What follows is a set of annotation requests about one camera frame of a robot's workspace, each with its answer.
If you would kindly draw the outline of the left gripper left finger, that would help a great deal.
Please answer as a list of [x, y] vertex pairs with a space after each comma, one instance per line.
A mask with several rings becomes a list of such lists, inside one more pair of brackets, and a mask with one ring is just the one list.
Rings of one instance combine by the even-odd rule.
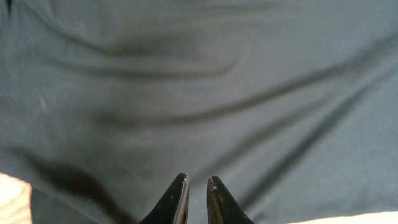
[[190, 193], [189, 181], [187, 174], [178, 174], [140, 224], [186, 224]]

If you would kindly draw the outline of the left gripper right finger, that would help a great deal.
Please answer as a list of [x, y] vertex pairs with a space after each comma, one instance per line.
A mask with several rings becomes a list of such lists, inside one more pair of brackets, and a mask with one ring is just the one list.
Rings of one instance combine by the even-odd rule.
[[254, 224], [217, 176], [208, 179], [206, 206], [209, 224]]

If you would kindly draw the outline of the black polo shirt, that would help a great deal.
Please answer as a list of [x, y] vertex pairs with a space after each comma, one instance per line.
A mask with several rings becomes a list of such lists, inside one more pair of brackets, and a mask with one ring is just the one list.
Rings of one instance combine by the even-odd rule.
[[255, 223], [397, 210], [397, 2], [1, 2], [1, 172], [34, 223], [138, 223], [180, 173]]

